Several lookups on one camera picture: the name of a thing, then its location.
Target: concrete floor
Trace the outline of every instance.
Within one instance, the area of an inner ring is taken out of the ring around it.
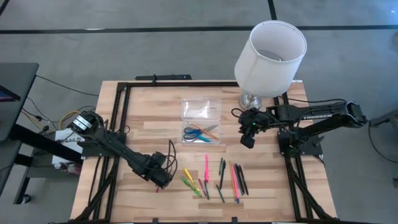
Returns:
[[[278,19],[296,26],[398,24],[394,0],[274,2]],[[265,0],[11,0],[0,17],[0,29],[253,26],[270,18]],[[303,33],[308,52],[295,79],[304,81],[310,100],[356,101],[369,118],[398,108],[396,30]],[[0,35],[0,62],[37,62],[39,75],[90,93],[98,93],[103,80],[133,80],[153,73],[233,79],[248,35],[248,31]],[[41,79],[35,81],[30,97],[51,119],[96,104],[95,97]],[[34,111],[29,102],[25,108]],[[19,122],[34,129],[24,118]],[[372,134],[380,151],[398,161],[398,140],[391,128],[381,126]],[[341,128],[325,136],[326,171],[338,216],[396,223],[398,189],[392,178],[398,177],[398,164],[376,154],[367,128]],[[33,180],[27,192],[34,201],[12,205],[23,171],[20,166],[12,170],[0,198],[0,223],[68,220],[78,179]]]

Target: white lampshade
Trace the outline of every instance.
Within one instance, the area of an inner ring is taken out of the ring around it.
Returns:
[[[250,33],[235,64],[235,78],[244,92],[275,97],[289,89],[307,51],[304,35],[282,21],[265,21]]]

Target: scissors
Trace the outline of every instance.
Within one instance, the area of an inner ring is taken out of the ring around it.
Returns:
[[[218,125],[213,125],[210,126],[208,128],[205,128],[205,131],[211,131],[212,129],[217,128]],[[197,139],[200,139],[204,142],[210,142],[209,139],[204,138],[203,136],[201,136],[202,131],[200,131],[199,129],[193,129],[191,127],[186,127],[184,128],[184,135],[183,138],[187,141],[196,141]]]

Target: black desk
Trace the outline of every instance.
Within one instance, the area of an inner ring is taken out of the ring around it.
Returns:
[[[20,96],[20,101],[0,102],[0,195],[14,164],[30,167],[33,157],[19,154],[22,143],[82,164],[81,154],[16,124],[35,80],[37,63],[0,63],[0,85]],[[14,203],[21,203],[29,177],[25,173]]]

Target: wooden tabletop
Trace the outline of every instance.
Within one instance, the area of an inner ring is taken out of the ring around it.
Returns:
[[[104,119],[111,118],[116,85],[117,82],[114,81],[105,81],[102,84],[96,112]],[[131,128],[127,134],[127,146],[144,154],[155,151],[166,154],[168,140],[171,139],[177,150],[178,171],[165,190],[155,193],[154,183],[142,180],[121,159],[111,221],[151,222],[153,218],[159,218],[160,222],[230,222],[231,217],[237,217],[240,222],[294,221],[285,162],[279,154],[276,138],[278,129],[258,134],[253,149],[240,144],[240,125],[237,118],[231,115],[231,109],[239,107],[240,93],[238,87],[133,88],[126,120]],[[289,98],[307,99],[302,82],[293,82],[287,93]],[[201,97],[221,98],[221,143],[211,146],[183,146],[180,140],[181,99]],[[290,103],[306,105],[293,101]],[[272,99],[263,100],[263,108],[272,105]],[[309,121],[302,122],[302,126],[308,124]],[[198,198],[179,178],[183,175],[183,169],[187,168],[196,182],[198,178],[203,180],[205,154],[208,154],[209,159],[210,200]],[[227,163],[238,163],[243,167],[249,196],[242,196],[240,204],[234,202],[229,169],[225,169],[222,188],[226,203],[221,201],[217,192],[221,157]],[[323,209],[335,217],[323,164],[313,156],[302,156],[302,160],[309,191]],[[96,161],[97,157],[84,161],[71,218],[78,216],[87,206]],[[301,214],[305,217],[302,194],[297,191]],[[105,203],[101,204],[101,208],[100,218],[104,217]]]

